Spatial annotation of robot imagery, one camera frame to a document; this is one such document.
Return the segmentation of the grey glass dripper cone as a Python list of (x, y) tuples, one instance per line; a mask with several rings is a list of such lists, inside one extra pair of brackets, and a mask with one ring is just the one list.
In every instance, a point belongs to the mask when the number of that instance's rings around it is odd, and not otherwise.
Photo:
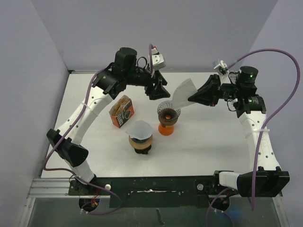
[(166, 121), (172, 121), (179, 118), (181, 110), (175, 109), (172, 104), (172, 101), (168, 100), (159, 104), (157, 108), (157, 114), (161, 119), (164, 119)]

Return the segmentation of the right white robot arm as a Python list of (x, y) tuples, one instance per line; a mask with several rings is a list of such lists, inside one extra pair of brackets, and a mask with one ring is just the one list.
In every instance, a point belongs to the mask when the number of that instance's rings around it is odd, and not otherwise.
[(219, 177), (211, 181), (215, 193), (230, 187), (242, 197), (275, 197), (290, 180), (289, 173), (281, 169), (275, 157), (269, 130), (263, 126), (267, 115), (264, 99), (256, 93), (257, 75), (258, 69), (251, 66), (240, 67), (229, 83), (224, 83), (223, 76), (213, 74), (188, 98), (190, 102), (206, 106), (215, 106), (220, 99), (231, 104), (247, 140), (250, 172), (220, 171)]

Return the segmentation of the blue glass dripper cone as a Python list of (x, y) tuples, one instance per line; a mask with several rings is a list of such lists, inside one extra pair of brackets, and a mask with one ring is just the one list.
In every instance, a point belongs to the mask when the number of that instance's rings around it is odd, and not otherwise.
[(137, 138), (131, 138), (131, 140), (135, 143), (138, 143), (138, 144), (142, 144), (142, 143), (145, 143), (148, 141), (148, 138), (147, 139), (143, 139), (143, 140), (140, 140), (140, 139), (137, 139)]

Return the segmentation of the light wooden ring holder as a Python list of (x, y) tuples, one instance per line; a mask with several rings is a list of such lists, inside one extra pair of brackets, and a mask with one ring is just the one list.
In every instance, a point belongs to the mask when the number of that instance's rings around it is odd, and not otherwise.
[(153, 136), (150, 136), (148, 139), (144, 140), (144, 142), (139, 143), (134, 141), (130, 136), (129, 136), (129, 143), (130, 145), (134, 148), (134, 149), (138, 149), (138, 150), (143, 150), (148, 148), (153, 141)]

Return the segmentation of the dark green glass dripper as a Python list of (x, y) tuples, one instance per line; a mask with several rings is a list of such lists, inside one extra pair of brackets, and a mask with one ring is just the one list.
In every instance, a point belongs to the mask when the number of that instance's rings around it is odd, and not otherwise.
[(134, 150), (137, 154), (148, 155), (151, 148), (152, 148), (152, 146), (149, 146), (145, 149), (134, 149)]

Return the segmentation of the dark wooden ring holder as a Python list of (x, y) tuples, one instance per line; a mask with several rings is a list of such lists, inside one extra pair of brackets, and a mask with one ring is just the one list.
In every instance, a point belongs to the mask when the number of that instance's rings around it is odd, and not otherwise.
[(166, 119), (166, 118), (162, 118), (161, 116), (159, 116), (158, 119), (160, 121), (160, 124), (163, 127), (172, 126), (178, 121), (177, 117), (174, 117), (174, 118), (171, 118), (171, 119)]

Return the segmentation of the orange coffee filter box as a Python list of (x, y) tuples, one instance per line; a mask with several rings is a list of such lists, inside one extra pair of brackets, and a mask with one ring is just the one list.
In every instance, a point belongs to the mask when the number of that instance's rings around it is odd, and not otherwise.
[(132, 100), (126, 95), (123, 95), (109, 111), (113, 125), (118, 128), (121, 128), (133, 114)]

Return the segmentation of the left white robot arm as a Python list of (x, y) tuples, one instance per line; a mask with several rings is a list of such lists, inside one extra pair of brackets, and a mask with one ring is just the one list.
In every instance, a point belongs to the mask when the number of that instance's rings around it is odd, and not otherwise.
[(149, 45), (149, 63), (145, 67), (137, 65), (137, 51), (122, 47), (115, 54), (114, 62), (94, 74), (89, 82), (86, 96), (74, 113), (58, 129), (50, 129), (47, 138), (56, 152), (68, 165), (80, 182), (79, 188), (85, 194), (96, 190), (95, 174), (87, 162), (88, 150), (81, 141), (88, 128), (101, 113), (128, 85), (144, 87), (150, 100), (169, 98), (165, 89), (167, 81), (159, 72), (166, 66), (158, 49)]

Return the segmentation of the white paper coffee filter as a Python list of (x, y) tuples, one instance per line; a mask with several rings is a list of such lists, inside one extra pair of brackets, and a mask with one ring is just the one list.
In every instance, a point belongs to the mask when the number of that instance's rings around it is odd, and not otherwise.
[(126, 133), (138, 140), (145, 140), (152, 136), (153, 129), (145, 121), (133, 122), (126, 130)]

